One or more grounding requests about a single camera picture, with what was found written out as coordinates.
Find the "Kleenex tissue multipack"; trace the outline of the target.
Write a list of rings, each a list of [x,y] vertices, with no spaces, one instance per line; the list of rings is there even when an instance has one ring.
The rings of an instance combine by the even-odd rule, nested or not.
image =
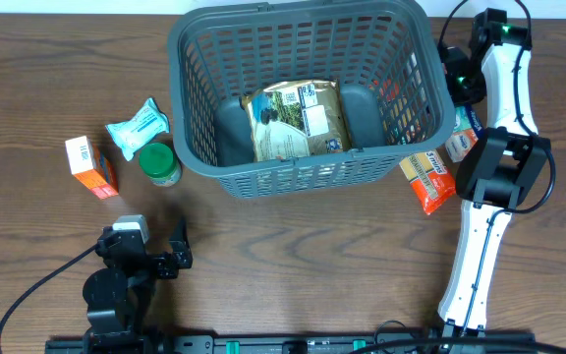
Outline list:
[[[455,124],[451,137],[445,142],[450,159],[461,162],[483,132],[481,120],[471,104],[455,108]]]

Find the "grey plastic shopping basket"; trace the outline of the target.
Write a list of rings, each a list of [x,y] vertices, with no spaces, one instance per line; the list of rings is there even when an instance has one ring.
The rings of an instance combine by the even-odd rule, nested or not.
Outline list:
[[[453,129],[413,1],[201,8],[167,52],[175,150],[237,198],[373,182]]]

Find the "green lid glass jar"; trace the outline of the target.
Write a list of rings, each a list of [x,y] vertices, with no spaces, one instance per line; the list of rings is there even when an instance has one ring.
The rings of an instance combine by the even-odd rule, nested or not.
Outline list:
[[[152,143],[141,149],[140,168],[150,181],[159,187],[170,187],[182,176],[180,162],[173,149],[164,143]]]

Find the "orange and white carton box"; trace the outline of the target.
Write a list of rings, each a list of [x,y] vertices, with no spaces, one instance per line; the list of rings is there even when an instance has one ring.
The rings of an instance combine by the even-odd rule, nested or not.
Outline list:
[[[87,136],[65,142],[71,174],[101,200],[118,196],[114,168]]]

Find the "orange San Remo spaghetti pack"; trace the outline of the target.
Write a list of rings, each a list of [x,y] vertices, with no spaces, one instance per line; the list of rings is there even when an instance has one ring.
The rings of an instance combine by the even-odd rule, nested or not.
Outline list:
[[[412,154],[399,166],[427,215],[456,194],[454,177],[435,149]]]

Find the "brown Nescafe Gold coffee bag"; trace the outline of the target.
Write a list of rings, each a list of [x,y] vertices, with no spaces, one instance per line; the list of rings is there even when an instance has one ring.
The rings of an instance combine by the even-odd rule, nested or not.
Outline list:
[[[336,81],[284,81],[241,99],[255,161],[340,153],[352,148]]]

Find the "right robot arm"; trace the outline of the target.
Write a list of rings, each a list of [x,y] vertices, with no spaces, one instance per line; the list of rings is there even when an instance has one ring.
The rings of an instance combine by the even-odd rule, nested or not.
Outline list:
[[[530,25],[511,25],[506,11],[487,8],[473,19],[468,53],[443,41],[437,48],[453,102],[487,102],[487,125],[457,171],[462,223],[438,307],[444,335],[481,336],[505,229],[513,215],[533,212],[547,202],[556,166],[551,142],[538,133],[531,111]]]

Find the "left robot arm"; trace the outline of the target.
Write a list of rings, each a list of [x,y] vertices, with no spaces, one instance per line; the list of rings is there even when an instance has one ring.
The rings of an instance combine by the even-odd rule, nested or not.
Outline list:
[[[172,353],[174,339],[144,318],[155,294],[156,282],[175,279],[193,265],[187,223],[181,219],[169,238],[171,250],[146,250],[149,229],[141,214],[124,215],[106,226],[95,252],[105,268],[85,282],[83,297],[90,329],[84,335],[84,353]]]

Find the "teal wet wipes packet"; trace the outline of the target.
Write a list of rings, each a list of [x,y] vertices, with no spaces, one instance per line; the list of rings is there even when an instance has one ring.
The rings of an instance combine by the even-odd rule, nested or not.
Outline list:
[[[149,97],[130,120],[108,124],[105,128],[127,161],[157,135],[170,132],[169,119],[159,110],[153,97]]]

